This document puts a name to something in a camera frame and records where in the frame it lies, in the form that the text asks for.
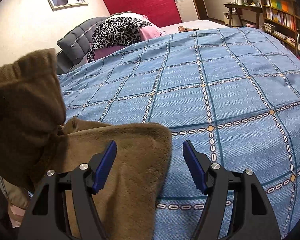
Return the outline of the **small object on bed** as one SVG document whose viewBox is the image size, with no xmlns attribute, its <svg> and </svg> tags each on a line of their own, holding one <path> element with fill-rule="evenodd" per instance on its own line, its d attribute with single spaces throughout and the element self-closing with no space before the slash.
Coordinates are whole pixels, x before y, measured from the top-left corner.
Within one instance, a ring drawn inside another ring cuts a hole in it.
<svg viewBox="0 0 300 240">
<path fill-rule="evenodd" d="M 186 28 L 186 27 L 183 27 L 183 26 L 178 27 L 178 32 L 179 33 L 187 32 L 187 31 L 198 31 L 198 30 L 199 30 L 198 28 Z"/>
</svg>

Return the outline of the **wooden bookshelf with books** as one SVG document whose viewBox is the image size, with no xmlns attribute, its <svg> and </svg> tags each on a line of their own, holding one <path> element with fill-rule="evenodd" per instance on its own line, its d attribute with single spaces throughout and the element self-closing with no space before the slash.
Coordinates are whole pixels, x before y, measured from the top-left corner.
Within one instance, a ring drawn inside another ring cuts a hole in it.
<svg viewBox="0 0 300 240">
<path fill-rule="evenodd" d="M 260 0 L 263 30 L 295 53 L 296 30 L 300 29 L 300 7 L 296 0 Z"/>
</svg>

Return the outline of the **wooden shelf desk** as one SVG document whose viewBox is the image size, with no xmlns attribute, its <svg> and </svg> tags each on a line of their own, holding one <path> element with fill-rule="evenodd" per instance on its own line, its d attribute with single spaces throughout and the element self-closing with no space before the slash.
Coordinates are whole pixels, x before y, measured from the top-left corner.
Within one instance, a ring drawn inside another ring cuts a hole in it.
<svg viewBox="0 0 300 240">
<path fill-rule="evenodd" d="M 262 6 L 260 0 L 232 0 L 232 2 L 225 3 L 224 6 L 228 9 L 228 23 L 229 27 L 234 27 L 234 16 L 236 15 L 239 20 L 239 26 L 243 27 L 247 24 L 251 27 L 260 27 L 260 16 L 262 13 Z M 244 18 L 243 11 L 253 12 L 255 20 L 248 20 Z"/>
</svg>

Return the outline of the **brown fleece pants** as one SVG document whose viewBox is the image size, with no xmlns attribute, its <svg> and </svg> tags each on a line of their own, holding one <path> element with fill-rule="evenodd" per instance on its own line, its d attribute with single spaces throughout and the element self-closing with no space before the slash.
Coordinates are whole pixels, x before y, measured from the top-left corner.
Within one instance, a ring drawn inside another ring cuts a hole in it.
<svg viewBox="0 0 300 240">
<path fill-rule="evenodd" d="M 67 119 L 56 66 L 55 50 L 44 49 L 0 67 L 0 176 L 33 191 L 49 169 L 71 171 L 113 140 L 117 155 L 94 203 L 110 239 L 151 239 L 170 130 Z"/>
</svg>

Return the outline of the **grey padded headboard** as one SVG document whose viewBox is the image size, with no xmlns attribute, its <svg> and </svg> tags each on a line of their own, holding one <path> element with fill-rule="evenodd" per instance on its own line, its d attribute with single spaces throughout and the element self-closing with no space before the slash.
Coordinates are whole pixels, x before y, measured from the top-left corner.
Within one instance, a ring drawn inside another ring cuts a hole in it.
<svg viewBox="0 0 300 240">
<path fill-rule="evenodd" d="M 87 62 L 92 35 L 107 17 L 91 18 L 69 31 L 57 41 L 61 51 L 57 53 L 57 73 L 71 72 Z"/>
</svg>

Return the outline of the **white bed sheet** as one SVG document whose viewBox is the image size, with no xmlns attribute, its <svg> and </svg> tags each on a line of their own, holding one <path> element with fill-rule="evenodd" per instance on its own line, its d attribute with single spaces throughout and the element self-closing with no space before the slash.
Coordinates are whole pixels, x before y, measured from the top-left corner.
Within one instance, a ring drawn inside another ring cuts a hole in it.
<svg viewBox="0 0 300 240">
<path fill-rule="evenodd" d="M 186 29 L 198 29 L 198 30 L 209 30 L 209 29 L 218 29 L 218 28 L 227 28 L 226 25 L 216 23 L 210 20 L 196 20 L 189 22 L 177 23 L 165 27 L 161 27 L 160 30 L 165 35 L 179 33 L 178 28 L 184 27 Z"/>
</svg>

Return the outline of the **blue checked bedspread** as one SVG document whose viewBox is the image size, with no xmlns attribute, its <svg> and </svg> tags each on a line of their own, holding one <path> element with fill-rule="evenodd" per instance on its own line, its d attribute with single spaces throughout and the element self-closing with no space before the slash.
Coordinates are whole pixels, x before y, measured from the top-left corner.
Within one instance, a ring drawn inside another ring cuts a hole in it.
<svg viewBox="0 0 300 240">
<path fill-rule="evenodd" d="M 172 133 L 154 239 L 189 239 L 206 197 L 182 146 L 227 170 L 251 168 L 281 238 L 300 219 L 300 61 L 253 28 L 178 33 L 136 43 L 59 77 L 66 116 L 112 125 L 156 122 Z"/>
</svg>

